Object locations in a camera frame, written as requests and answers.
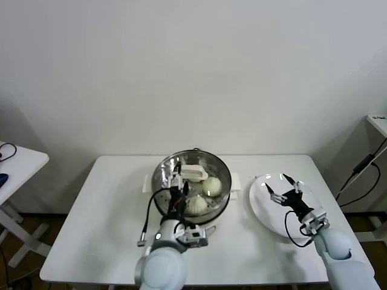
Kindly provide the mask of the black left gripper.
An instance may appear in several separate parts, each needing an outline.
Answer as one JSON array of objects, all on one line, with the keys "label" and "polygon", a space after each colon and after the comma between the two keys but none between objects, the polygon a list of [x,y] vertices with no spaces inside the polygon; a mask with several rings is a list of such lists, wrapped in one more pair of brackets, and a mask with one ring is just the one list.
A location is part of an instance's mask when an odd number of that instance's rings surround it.
[{"label": "black left gripper", "polygon": [[167,218],[182,222],[184,221],[186,197],[189,193],[189,181],[185,181],[183,184],[180,161],[177,162],[169,176],[169,188],[171,199],[167,210]]}]

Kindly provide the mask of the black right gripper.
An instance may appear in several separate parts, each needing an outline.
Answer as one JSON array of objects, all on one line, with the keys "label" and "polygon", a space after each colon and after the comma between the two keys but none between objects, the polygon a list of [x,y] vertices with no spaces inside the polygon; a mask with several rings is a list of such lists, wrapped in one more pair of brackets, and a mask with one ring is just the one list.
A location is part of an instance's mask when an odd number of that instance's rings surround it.
[{"label": "black right gripper", "polygon": [[313,208],[309,207],[302,200],[302,190],[299,187],[299,181],[295,181],[292,177],[284,173],[282,175],[293,186],[293,190],[290,190],[283,195],[278,195],[267,183],[265,183],[265,187],[273,202],[281,203],[284,207],[290,207],[295,212],[298,220],[301,221],[307,214],[313,211]]}]

